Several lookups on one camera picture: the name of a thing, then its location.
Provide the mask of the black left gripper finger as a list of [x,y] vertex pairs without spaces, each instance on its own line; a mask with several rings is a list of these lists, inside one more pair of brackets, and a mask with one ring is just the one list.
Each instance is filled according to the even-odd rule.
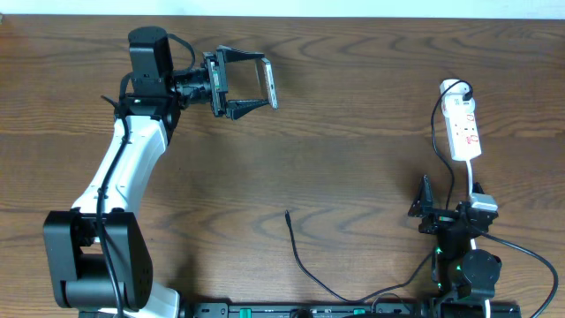
[[225,116],[232,120],[238,120],[252,110],[269,105],[268,100],[228,100],[225,107]]
[[224,45],[219,45],[216,49],[216,57],[219,63],[227,64],[246,60],[262,59],[265,57],[265,54],[256,51],[245,51]]

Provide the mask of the Galaxy S25 Ultra smartphone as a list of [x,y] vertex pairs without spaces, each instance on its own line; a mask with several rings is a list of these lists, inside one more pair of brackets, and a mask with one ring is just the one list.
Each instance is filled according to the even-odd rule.
[[255,61],[257,79],[260,84],[260,91],[262,97],[268,101],[268,104],[277,110],[278,100],[275,86],[275,77],[273,72],[273,66],[270,61],[263,57]]

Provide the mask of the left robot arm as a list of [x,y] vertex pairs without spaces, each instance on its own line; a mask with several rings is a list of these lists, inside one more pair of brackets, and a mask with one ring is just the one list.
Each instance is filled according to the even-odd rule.
[[128,35],[132,71],[112,103],[114,134],[85,192],[43,225],[52,290],[82,317],[189,317],[179,291],[154,280],[138,223],[152,171],[171,142],[181,112],[209,103],[216,117],[239,119],[278,104],[273,67],[261,52],[219,46],[178,70],[175,35],[144,26]]

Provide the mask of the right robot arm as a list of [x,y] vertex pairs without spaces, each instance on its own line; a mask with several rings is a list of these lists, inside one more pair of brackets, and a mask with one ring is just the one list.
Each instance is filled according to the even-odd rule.
[[490,300],[501,273],[501,259],[477,248],[474,239],[488,231],[498,217],[495,199],[480,184],[472,186],[468,201],[453,210],[436,208],[427,176],[423,176],[408,215],[421,220],[418,231],[434,235],[432,279],[439,295],[422,306],[429,317],[488,317]]

